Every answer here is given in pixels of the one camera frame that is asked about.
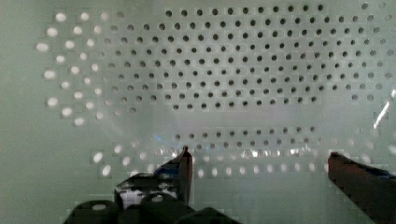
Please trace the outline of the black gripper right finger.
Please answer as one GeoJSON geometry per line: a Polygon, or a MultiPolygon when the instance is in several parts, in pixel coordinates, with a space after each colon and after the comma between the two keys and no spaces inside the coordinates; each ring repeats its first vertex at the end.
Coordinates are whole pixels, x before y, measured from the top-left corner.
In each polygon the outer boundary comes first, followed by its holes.
{"type": "Polygon", "coordinates": [[[395,175],[332,152],[328,177],[375,224],[395,224],[395,175]]]}

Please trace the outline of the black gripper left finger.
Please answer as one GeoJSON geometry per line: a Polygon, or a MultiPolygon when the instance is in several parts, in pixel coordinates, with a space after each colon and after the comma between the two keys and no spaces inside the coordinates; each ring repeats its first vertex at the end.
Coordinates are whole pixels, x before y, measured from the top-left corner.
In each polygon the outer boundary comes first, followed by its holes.
{"type": "Polygon", "coordinates": [[[153,193],[168,194],[183,203],[191,195],[192,155],[184,146],[182,151],[153,173],[138,173],[120,182],[114,189],[114,201],[121,209],[138,205],[153,193]]]}

